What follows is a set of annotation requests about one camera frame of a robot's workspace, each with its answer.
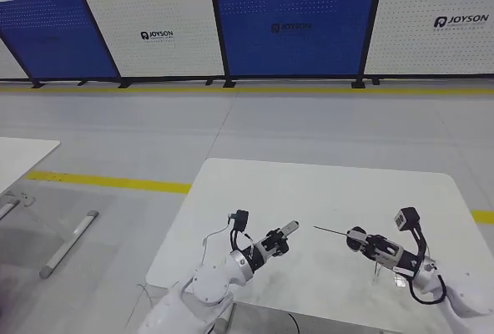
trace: black cable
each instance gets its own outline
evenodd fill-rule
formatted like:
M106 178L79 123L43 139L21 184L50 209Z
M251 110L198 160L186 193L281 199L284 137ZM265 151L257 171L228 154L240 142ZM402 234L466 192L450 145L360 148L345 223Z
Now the black cable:
M234 231L234 249L235 250L238 250L239 249L237 240L238 240L238 231L235 230Z
M291 313L288 313L288 316L291 316L291 319L294 321L295 323L295 327L297 327L297 334L300 334L300 329L299 329L299 325L297 325L297 321L295 320L294 316L291 315Z
M429 249L429 245L427 244L427 241L425 240L425 236L421 232L421 227L420 226L417 226L416 227L416 230L419 231L419 234L421 235L421 238L425 242L426 250L428 250ZM423 254L421 255L421 263L420 263L420 266L423 264L424 261L425 261L425 252L423 252ZM412 281L413 280L409 280L408 281L408 286L409 286L409 288L411 290L411 296L412 296L412 298L414 298L415 301L419 302L422 305L436 305L436 304L440 304L441 302L443 302L446 299L446 297L447 297L447 287L446 287L446 283L444 283L443 278L441 278L441 275L438 275L438 280L440 281L440 284L441 284L441 296L440 296L440 298L436 299L435 301L423 301L423 300L419 299L416 296L416 293L414 293L414 286L412 285Z
M232 251L235 251L236 249L234 248L234 239L233 239L233 235L234 234L234 230L230 230L230 248L232 248Z
M436 305L440 304L446 299L447 296L447 288L446 288L446 283L444 283L444 280L441 278L441 275L438 275L438 280L440 280L441 284L441 296L440 298L436 299L435 301L422 301L419 299L416 294L414 293L414 287L412 286L412 281L408 281L408 286L411 288L411 296L414 298L415 301L419 302L420 304L423 305Z

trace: joyson logo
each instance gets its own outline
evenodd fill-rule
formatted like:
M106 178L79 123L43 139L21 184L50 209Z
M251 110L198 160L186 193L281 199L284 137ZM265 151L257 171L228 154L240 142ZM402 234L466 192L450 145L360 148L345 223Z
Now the joyson logo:
M272 33L281 33L284 31L292 30L306 30L311 29L312 23L273 23L271 24Z
M452 16L448 18L447 16L440 16L436 18L434 22L434 28L444 28L444 27L464 27L471 25L482 25L486 21L490 15L461 15L461 16Z
M154 39L163 39L163 38L172 38L173 32L171 30L163 30L163 31L153 31L153 32L141 32L141 39L146 40L154 40Z

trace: black frame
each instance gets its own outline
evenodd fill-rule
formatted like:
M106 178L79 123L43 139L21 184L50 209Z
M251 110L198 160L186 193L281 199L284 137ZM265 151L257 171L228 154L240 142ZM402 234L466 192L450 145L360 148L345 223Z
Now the black frame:
M219 39L219 48L221 52L221 60L223 63L224 74L208 75L208 76L163 76L163 77L123 77L118 70L118 66L113 59L113 56L106 44L104 36L95 20L95 17L89 7L88 0L82 0L83 5L90 16L93 23L93 27L97 32L98 38L106 50L109 61L112 63L115 73L115 77L101 77L101 78L34 78L30 71L26 68L23 61L18 57L17 52L12 48L8 41L4 38L0 31L0 39L4 45L8 48L12 56L17 60L18 64L23 69L28 78L0 78L0 82L31 82L32 88L37 89L42 87L45 83L51 81L75 81L78 82L78 86L86 84L88 81L96 82L113 82L119 83L118 86L121 89L127 88L131 84L146 84L146 83L163 83L172 81L205 81L206 85L212 84L215 80L224 80L224 88L233 88L236 84L234 80L241 79L351 79L355 80L351 83L353 89L365 88L364 79L372 80L374 85L380 84L380 80L384 78L423 78L423 79L443 79L443 78L494 78L494 73L479 73L479 74L366 74L365 65L371 45L371 38L373 35L373 27L375 26L377 8L379 6L379 0L371 1L370 14L368 18L368 26L365 31L364 45L362 47L362 54L360 56L360 65L358 74L287 74L287 75L231 75L229 70L229 62L227 58L226 47L224 44L223 26L219 15L219 0L212 0L214 7L215 25L217 28L217 34Z

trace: thin wire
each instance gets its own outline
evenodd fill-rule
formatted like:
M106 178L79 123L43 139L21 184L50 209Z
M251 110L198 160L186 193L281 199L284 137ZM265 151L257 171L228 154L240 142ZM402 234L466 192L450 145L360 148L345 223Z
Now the thin wire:
M300 334L300 329L299 329L299 325L297 325L297 321L295 320L294 316L291 315L291 313L288 313L288 316L291 316L291 319L294 321L295 323L295 327L297 327L297 334Z
M242 233L242 234L245 235L245 237L247 237L247 239L249 239L250 241L250 258L252 259L253 252L255 251L255 242L253 241L253 238L251 238L247 233Z
M215 232L210 233L203 239L203 246L204 246L204 253L203 253L203 260L201 260L200 264L204 264L204 258L206 257L206 246L208 245L208 238L210 238L212 235L217 235L218 233L223 232L226 230L230 225L230 218L227 220L227 226L225 226L222 230L217 230Z
M147 288L143 284L137 284L137 286L141 286L141 288L144 289L145 295L147 295L147 298L149 299L150 308L153 308L154 307L154 303L153 303L153 300L150 298L150 294L147 291Z
M336 234L339 234L339 235L345 235L345 236L347 236L346 233L336 232L335 230L327 230L327 229L324 229L323 227L314 226L314 228L315 229L319 229L319 230L326 230L326 231L329 231L329 232L332 232L332 233L336 233Z

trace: panel base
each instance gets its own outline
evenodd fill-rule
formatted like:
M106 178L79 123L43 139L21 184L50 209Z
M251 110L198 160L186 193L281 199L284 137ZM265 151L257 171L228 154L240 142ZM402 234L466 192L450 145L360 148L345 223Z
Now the panel base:
M36 82L36 83L33 83L32 89L40 89L44 85L45 85L45 83Z
M362 81L362 80L353 81L352 83L350 83L350 86L353 89L364 89L365 88L364 81Z
M231 81L231 80L226 80L226 81L224 82L224 85L223 85L223 88L224 88L224 89L232 89L232 88L234 88L234 87L236 87L236 83L235 83L234 81Z

